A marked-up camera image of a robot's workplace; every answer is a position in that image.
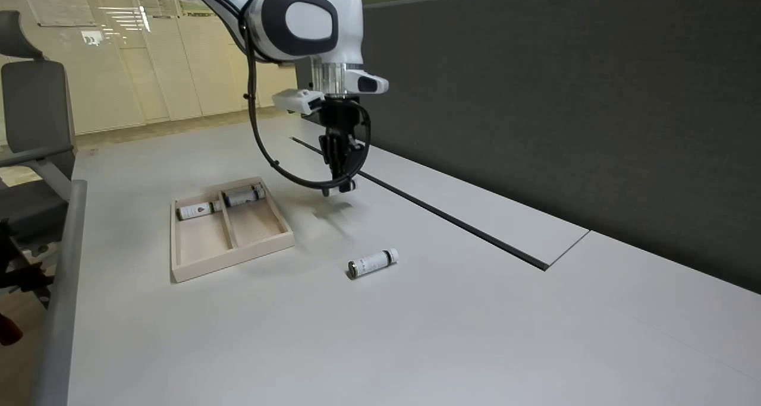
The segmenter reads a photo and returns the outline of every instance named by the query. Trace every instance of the white robot link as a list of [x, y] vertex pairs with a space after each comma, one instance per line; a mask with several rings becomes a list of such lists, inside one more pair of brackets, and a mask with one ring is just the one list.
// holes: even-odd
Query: white robot link
[[[248, 59], [248, 108], [256, 144], [275, 170], [297, 184], [340, 192], [354, 189], [370, 143], [370, 117], [361, 94], [382, 94], [388, 81], [362, 70], [362, 0], [202, 0], [225, 23]], [[332, 180], [308, 181], [280, 167], [266, 151], [256, 126], [255, 62], [312, 59], [312, 89], [288, 89], [272, 97], [275, 106], [301, 114], [317, 112], [326, 133], [320, 136]], [[362, 124], [364, 145], [354, 138]]]

